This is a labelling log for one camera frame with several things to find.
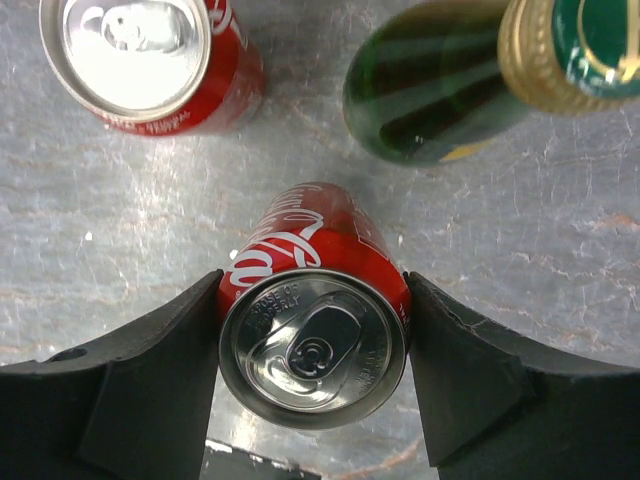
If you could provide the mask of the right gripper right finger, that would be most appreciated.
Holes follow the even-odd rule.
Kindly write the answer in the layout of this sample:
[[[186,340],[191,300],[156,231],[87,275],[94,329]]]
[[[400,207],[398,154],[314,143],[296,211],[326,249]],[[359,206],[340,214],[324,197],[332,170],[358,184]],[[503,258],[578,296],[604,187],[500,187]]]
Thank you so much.
[[[412,364],[443,479],[635,479],[639,372],[525,337],[417,273]]]

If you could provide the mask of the green glass bottle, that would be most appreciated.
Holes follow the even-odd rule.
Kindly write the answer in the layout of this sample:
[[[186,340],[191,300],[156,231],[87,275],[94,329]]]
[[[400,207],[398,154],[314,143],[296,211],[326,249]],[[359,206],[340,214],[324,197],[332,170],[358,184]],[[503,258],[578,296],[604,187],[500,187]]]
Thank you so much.
[[[638,97],[635,1],[427,1],[359,48],[342,106],[369,153],[422,166],[471,155],[534,111]]]

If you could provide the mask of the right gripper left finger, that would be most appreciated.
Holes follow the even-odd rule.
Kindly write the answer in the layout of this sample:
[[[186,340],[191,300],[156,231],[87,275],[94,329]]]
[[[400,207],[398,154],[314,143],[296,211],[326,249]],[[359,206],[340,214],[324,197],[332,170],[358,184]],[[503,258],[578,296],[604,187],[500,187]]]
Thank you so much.
[[[48,360],[1,370],[5,479],[196,479],[218,369],[205,275],[175,299]]]

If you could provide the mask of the red cola can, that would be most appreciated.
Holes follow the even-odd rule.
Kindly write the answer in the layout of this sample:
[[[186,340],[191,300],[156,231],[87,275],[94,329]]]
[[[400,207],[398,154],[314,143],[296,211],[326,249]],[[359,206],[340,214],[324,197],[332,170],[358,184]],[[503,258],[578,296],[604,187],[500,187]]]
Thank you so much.
[[[298,184],[269,205],[217,293],[219,368],[238,401],[285,427],[359,421],[396,390],[411,294],[342,187]]]
[[[220,134],[246,122],[264,64],[220,1],[43,1],[42,44],[70,95],[146,137]]]

